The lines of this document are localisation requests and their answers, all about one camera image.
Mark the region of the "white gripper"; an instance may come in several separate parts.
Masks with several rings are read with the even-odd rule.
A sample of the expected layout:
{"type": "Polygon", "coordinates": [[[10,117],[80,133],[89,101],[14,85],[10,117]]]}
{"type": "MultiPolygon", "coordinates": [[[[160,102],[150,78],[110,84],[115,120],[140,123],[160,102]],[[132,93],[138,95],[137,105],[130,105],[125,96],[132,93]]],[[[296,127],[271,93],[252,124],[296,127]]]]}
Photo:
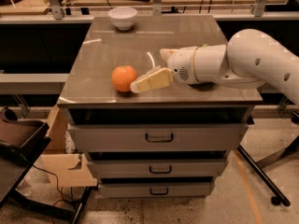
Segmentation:
{"type": "Polygon", "coordinates": [[[131,83],[131,91],[140,93],[168,87],[174,80],[188,85],[197,84],[194,71],[194,57],[197,50],[198,47],[161,49],[160,55],[168,68],[157,66],[150,69],[131,83]]]}

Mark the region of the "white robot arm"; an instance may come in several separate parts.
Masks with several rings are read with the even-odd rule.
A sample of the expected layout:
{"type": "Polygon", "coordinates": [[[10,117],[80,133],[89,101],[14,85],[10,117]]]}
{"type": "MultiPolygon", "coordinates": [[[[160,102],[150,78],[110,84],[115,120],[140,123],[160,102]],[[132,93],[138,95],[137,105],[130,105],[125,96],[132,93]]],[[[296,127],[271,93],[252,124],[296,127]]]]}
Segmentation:
{"type": "Polygon", "coordinates": [[[261,31],[245,29],[226,45],[161,49],[160,55],[166,67],[152,67],[131,83],[132,92],[160,89],[174,81],[237,89],[268,83],[299,105],[299,57],[261,31]]]}

